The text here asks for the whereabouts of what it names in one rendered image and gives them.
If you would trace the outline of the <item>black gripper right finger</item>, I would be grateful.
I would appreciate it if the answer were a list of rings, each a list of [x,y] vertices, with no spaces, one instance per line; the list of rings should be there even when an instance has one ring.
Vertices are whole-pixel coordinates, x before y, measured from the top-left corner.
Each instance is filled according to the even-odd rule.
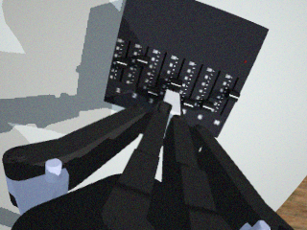
[[[162,146],[161,182],[178,187],[180,230],[226,230],[224,221],[232,230],[294,230],[206,127],[188,126],[177,92]]]

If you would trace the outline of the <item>black lighting desk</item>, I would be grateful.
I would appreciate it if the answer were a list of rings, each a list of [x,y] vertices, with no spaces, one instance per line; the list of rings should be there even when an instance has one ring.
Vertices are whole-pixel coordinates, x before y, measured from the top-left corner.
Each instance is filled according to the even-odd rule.
[[[126,0],[104,102],[153,113],[168,89],[218,138],[268,31],[196,0]]]

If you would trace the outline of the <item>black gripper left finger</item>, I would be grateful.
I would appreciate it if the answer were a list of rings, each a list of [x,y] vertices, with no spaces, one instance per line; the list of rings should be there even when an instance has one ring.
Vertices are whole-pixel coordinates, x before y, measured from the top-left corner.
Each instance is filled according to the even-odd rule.
[[[173,92],[167,89],[154,113],[134,104],[58,139],[8,149],[2,160],[12,205],[22,215],[68,194],[144,133],[106,201],[99,224],[99,230],[142,230]]]

